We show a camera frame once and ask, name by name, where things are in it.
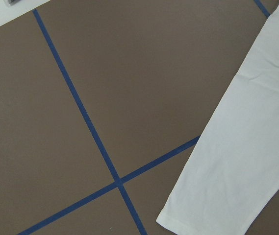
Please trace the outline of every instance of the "brown surface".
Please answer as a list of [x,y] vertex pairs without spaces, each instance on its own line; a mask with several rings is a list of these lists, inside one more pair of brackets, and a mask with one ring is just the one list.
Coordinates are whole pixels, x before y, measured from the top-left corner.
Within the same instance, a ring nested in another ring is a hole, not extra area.
[[269,13],[273,13],[279,4],[279,0],[261,0],[262,4],[267,8]]
[[[265,22],[253,0],[52,0],[39,13],[120,176],[202,132]],[[191,150],[125,184],[150,235],[172,234],[155,219]],[[1,27],[0,235],[112,181],[32,13]],[[139,233],[115,189],[34,234]],[[279,234],[279,192],[247,232],[265,234]]]
[[33,14],[0,27],[0,235],[112,182]]
[[202,132],[265,22],[247,0],[51,1],[39,12],[121,176]]
[[103,195],[34,235],[140,235],[118,191]]

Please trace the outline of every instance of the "blue line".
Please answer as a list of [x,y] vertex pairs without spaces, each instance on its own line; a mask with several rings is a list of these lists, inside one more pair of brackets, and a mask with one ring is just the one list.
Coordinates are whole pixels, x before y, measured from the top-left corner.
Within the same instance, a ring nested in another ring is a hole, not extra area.
[[185,144],[182,144],[181,146],[177,147],[176,149],[173,149],[172,151],[164,154],[163,156],[153,160],[152,162],[142,166],[141,168],[131,172],[130,174],[124,176],[121,178],[122,183],[126,183],[127,181],[130,181],[131,179],[137,177],[138,175],[150,170],[151,168],[163,163],[164,161],[170,159],[171,157],[175,156],[176,154],[186,150],[187,148],[190,148],[191,146],[195,145],[197,141],[199,140],[200,136],[197,136],[190,140],[189,142],[186,142]]
[[116,188],[116,184],[115,183],[111,183],[108,186],[98,190],[97,192],[94,192],[93,194],[81,199],[80,201],[70,205],[69,207],[59,211],[58,213],[55,213],[54,215],[46,218],[45,220],[42,220],[41,222],[35,224],[34,226],[31,226],[30,228],[26,229],[25,231],[19,233],[18,235],[29,235],[39,229],[41,229],[42,227],[58,220],[59,218],[67,215],[68,213],[71,213],[72,211],[86,205],[87,203],[95,200],[96,198],[106,194],[107,192],[110,192],[111,190]]
[[257,4],[257,6],[262,11],[262,13],[265,15],[265,17],[268,18],[270,16],[270,13],[267,10],[267,8],[265,8],[265,6],[261,3],[261,1],[260,0],[254,0],[254,2]]
[[142,224],[142,222],[141,222],[141,220],[140,220],[140,218],[137,214],[137,211],[135,210],[135,207],[132,204],[132,202],[131,202],[131,200],[130,200],[130,198],[129,198],[129,196],[128,196],[128,194],[127,194],[127,192],[126,192],[126,190],[125,190],[125,188],[122,184],[121,178],[119,177],[119,175],[118,175],[118,173],[117,173],[117,171],[116,171],[116,169],[113,165],[113,162],[111,161],[111,159],[110,159],[110,157],[109,157],[109,155],[108,155],[108,153],[107,153],[107,151],[106,151],[106,149],[105,149],[105,147],[104,147],[104,145],[103,145],[103,143],[102,143],[95,127],[94,127],[94,125],[93,125],[93,123],[91,122],[91,119],[90,119],[90,117],[89,117],[89,115],[88,115],[88,113],[87,113],[87,111],[86,111],[86,109],[85,109],[85,107],[84,107],[84,105],[83,105],[83,103],[82,103],[82,101],[81,101],[81,99],[80,99],[72,81],[71,81],[70,76],[68,75],[68,73],[65,69],[65,66],[64,66],[64,64],[63,64],[63,62],[62,62],[54,44],[52,42],[52,40],[51,40],[51,37],[49,36],[49,33],[48,33],[48,31],[47,31],[47,29],[46,29],[46,27],[45,27],[45,25],[44,25],[44,23],[43,23],[43,21],[40,17],[38,11],[36,9],[33,10],[33,14],[34,14],[34,16],[35,16],[35,18],[36,18],[36,20],[39,24],[39,27],[40,27],[48,45],[49,45],[49,48],[50,48],[50,50],[51,50],[51,52],[54,56],[54,59],[55,59],[57,65],[59,66],[59,68],[62,72],[62,75],[63,75],[71,93],[72,93],[72,96],[73,96],[73,98],[74,98],[74,100],[75,100],[75,102],[76,102],[76,104],[77,104],[77,106],[78,106],[78,108],[79,108],[79,110],[80,110],[80,112],[81,112],[81,114],[82,114],[82,116],[83,116],[83,118],[84,118],[84,120],[85,120],[85,122],[86,122],[86,124],[87,124],[95,142],[96,142],[96,144],[97,144],[97,146],[98,146],[98,149],[100,150],[100,152],[103,156],[103,159],[104,159],[107,167],[109,168],[110,173],[111,173],[115,183],[117,184],[117,187],[119,188],[119,191],[120,191],[120,193],[121,193],[121,195],[122,195],[122,197],[123,197],[123,199],[124,199],[124,201],[127,205],[127,208],[129,210],[130,214],[132,215],[134,222],[137,225],[137,228],[138,228],[140,234],[141,235],[147,235],[147,232],[144,228],[144,225]]

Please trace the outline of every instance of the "white surface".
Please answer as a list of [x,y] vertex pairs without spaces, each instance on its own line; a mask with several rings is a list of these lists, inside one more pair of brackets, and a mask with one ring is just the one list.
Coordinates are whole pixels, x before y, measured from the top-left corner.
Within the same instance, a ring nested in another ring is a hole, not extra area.
[[16,4],[9,5],[5,4],[4,0],[0,0],[0,26],[48,1],[49,0],[20,0]]
[[189,158],[157,222],[178,235],[243,235],[279,189],[279,7]]

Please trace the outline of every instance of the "blue tape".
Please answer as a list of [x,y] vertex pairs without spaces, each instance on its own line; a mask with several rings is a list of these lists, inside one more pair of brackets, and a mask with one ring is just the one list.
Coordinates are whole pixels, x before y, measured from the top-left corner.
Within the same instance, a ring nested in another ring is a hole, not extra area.
[[86,111],[86,109],[85,109],[85,107],[84,107],[84,105],[83,105],[83,103],[82,103],[82,101],[81,101],[81,99],[80,99],[72,81],[71,81],[70,76],[68,75],[68,73],[65,69],[65,66],[64,66],[64,64],[63,64],[63,62],[62,62],[54,44],[52,42],[52,40],[51,40],[51,37],[49,36],[49,33],[48,33],[48,31],[47,31],[47,29],[46,29],[46,27],[45,27],[45,25],[44,25],[44,23],[43,23],[43,21],[40,17],[38,11],[36,9],[33,10],[33,14],[34,14],[34,16],[35,16],[35,18],[38,22],[38,25],[39,25],[47,43],[48,43],[48,46],[49,46],[49,48],[50,48],[50,50],[51,50],[51,52],[54,56],[54,59],[55,59],[57,65],[58,65],[58,67],[60,68],[61,73],[62,73],[62,75],[63,75],[71,93],[72,93],[72,96],[73,96],[73,98],[74,98],[74,100],[75,100],[75,102],[76,102],[76,104],[77,104],[77,106],[80,110],[80,113],[82,114],[82,116],[83,116],[83,118],[84,118],[84,120],[85,120],[85,122],[86,122],[86,124],[87,124],[87,126],[88,126],[88,128],[89,128],[97,146],[98,146],[98,149],[100,150],[100,152],[103,156],[103,159],[104,159],[107,167],[109,168],[110,173],[111,173],[116,185],[119,188],[119,191],[120,191],[120,193],[121,193],[121,195],[122,195],[122,197],[123,197],[123,199],[126,203],[126,206],[129,210],[130,214],[133,217],[134,222],[136,223],[136,226],[137,226],[140,234],[141,235],[147,235],[147,232],[144,228],[144,225],[142,224],[142,222],[141,222],[141,220],[140,220],[140,218],[137,214],[137,211],[135,210],[135,207],[132,204],[132,202],[131,202],[131,200],[130,200],[130,198],[129,198],[129,196],[128,196],[128,194],[127,194],[127,192],[126,192],[126,190],[125,190],[125,188],[122,184],[121,178],[119,177],[119,175],[118,175],[118,173],[117,173],[117,171],[116,171],[116,169],[113,165],[113,162],[111,161],[111,159],[110,159],[110,157],[109,157],[109,155],[108,155],[108,153],[107,153],[107,151],[106,151],[106,149],[105,149],[105,147],[104,147],[104,145],[103,145],[103,143],[102,143],[95,127],[94,127],[94,125],[93,125],[93,123],[91,122],[91,119],[90,119],[90,117],[89,117],[89,115],[88,115],[88,113],[87,113],[87,111]]
[[156,160],[153,160],[152,162],[142,166],[141,168],[131,172],[130,174],[124,176],[121,178],[122,183],[126,183],[127,181],[130,181],[131,179],[137,177],[138,175],[150,170],[151,168],[159,165],[160,163],[163,163],[164,161],[170,159],[171,157],[175,156],[176,154],[186,150],[187,148],[190,148],[191,146],[195,145],[197,141],[199,140],[200,136],[197,136],[190,140],[189,142],[186,142],[182,144],[181,146],[177,147],[176,149],[173,149],[172,151],[164,154],[163,156],[157,158]]
[[58,213],[46,218],[45,220],[42,220],[41,222],[35,224],[34,226],[31,226],[30,228],[26,229],[25,231],[19,233],[18,235],[29,235],[42,227],[58,220],[59,218],[67,215],[68,213],[71,213],[72,211],[86,205],[87,203],[97,199],[98,197],[106,194],[107,192],[110,192],[111,190],[115,189],[117,185],[115,183],[111,183],[108,186],[98,190],[97,192],[94,192],[93,194],[81,199],[80,201],[70,205],[69,207],[59,211]]
[[265,8],[265,6],[261,3],[261,1],[260,0],[254,0],[254,2],[259,7],[259,9],[262,11],[262,13],[265,15],[265,17],[268,18],[270,16],[270,13],[267,10],[267,8]]

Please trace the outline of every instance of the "intersection of blue lines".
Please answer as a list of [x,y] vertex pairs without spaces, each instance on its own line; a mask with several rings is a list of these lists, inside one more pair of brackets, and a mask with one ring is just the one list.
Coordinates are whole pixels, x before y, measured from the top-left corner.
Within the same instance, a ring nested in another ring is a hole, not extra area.
[[[264,7],[264,5],[260,2],[260,0],[254,0],[254,2],[259,7],[259,9],[262,11],[262,13],[265,15],[265,17],[268,18],[270,16],[270,14],[267,11],[267,9]],[[101,141],[101,139],[100,139],[100,137],[99,137],[99,135],[98,135],[98,133],[97,133],[97,131],[96,131],[96,129],[95,129],[95,127],[94,127],[94,125],[93,125],[93,123],[92,123],[92,121],[91,121],[91,119],[90,119],[90,117],[89,117],[89,115],[88,115],[88,113],[87,113],[87,111],[86,111],[78,93],[77,93],[77,91],[76,91],[76,89],[75,89],[75,87],[74,87],[74,85],[71,81],[70,76],[68,75],[68,73],[66,71],[66,68],[65,68],[65,66],[64,66],[64,64],[63,64],[63,62],[62,62],[62,60],[61,60],[61,58],[60,58],[60,56],[59,56],[59,54],[56,50],[51,38],[50,38],[50,36],[49,36],[49,33],[48,33],[48,31],[47,31],[47,29],[46,29],[46,27],[45,27],[45,25],[44,25],[44,23],[43,23],[43,21],[40,17],[38,11],[36,9],[33,10],[33,14],[34,14],[34,16],[35,16],[35,18],[38,22],[38,25],[39,25],[42,33],[43,33],[43,36],[45,37],[45,39],[47,41],[47,44],[48,44],[48,46],[49,46],[49,48],[50,48],[50,50],[51,50],[51,52],[54,56],[54,59],[55,59],[57,65],[58,65],[59,69],[62,72],[62,75],[63,75],[63,77],[64,77],[64,79],[65,79],[65,81],[66,81],[66,83],[67,83],[67,85],[68,85],[68,87],[71,91],[71,94],[72,94],[72,96],[73,96],[73,98],[74,98],[74,100],[75,100],[75,102],[76,102],[76,104],[77,104],[85,122],[86,122],[86,125],[88,126],[88,128],[89,128],[89,130],[90,130],[90,132],[91,132],[91,134],[94,138],[94,141],[97,144],[98,149],[102,154],[102,157],[103,157],[103,159],[104,159],[104,161],[105,161],[105,163],[106,163],[106,165],[107,165],[107,167],[108,167],[108,169],[109,169],[109,171],[110,171],[110,173],[111,173],[111,175],[114,179],[114,182],[105,186],[104,188],[92,193],[91,195],[75,202],[74,204],[72,204],[72,205],[68,206],[67,208],[59,211],[58,213],[55,213],[54,215],[52,215],[52,216],[42,220],[41,222],[31,226],[30,228],[28,228],[28,229],[24,230],[23,232],[19,233],[18,235],[29,235],[29,234],[41,229],[42,227],[58,220],[59,218],[73,212],[74,210],[86,205],[87,203],[97,199],[98,197],[110,192],[111,190],[113,190],[115,188],[117,188],[120,191],[121,196],[122,196],[123,200],[125,201],[125,204],[126,204],[128,210],[129,210],[129,212],[130,212],[130,214],[131,214],[131,216],[132,216],[140,234],[141,235],[147,235],[147,232],[144,228],[144,225],[141,222],[140,217],[139,217],[139,215],[138,215],[138,213],[137,213],[137,211],[136,211],[136,209],[135,209],[135,207],[134,207],[134,205],[133,205],[133,203],[132,203],[132,201],[131,201],[131,199],[130,199],[130,197],[129,197],[129,195],[128,195],[128,193],[127,193],[123,184],[130,181],[131,179],[137,177],[138,175],[150,170],[151,168],[161,164],[162,162],[170,159],[171,157],[177,155],[178,153],[181,153],[182,151],[194,146],[197,143],[200,136],[197,136],[197,137],[193,138],[192,140],[182,144],[181,146],[173,149],[172,151],[162,155],[161,157],[151,161],[150,163],[140,167],[139,169],[137,169],[137,170],[131,172],[130,174],[121,178],[119,176],[118,172],[116,171],[116,169],[113,165],[113,162],[112,162],[110,156],[108,155],[108,153],[107,153],[107,151],[106,151],[106,149],[105,149],[105,147],[104,147],[104,145],[103,145],[103,143],[102,143],[102,141]]]

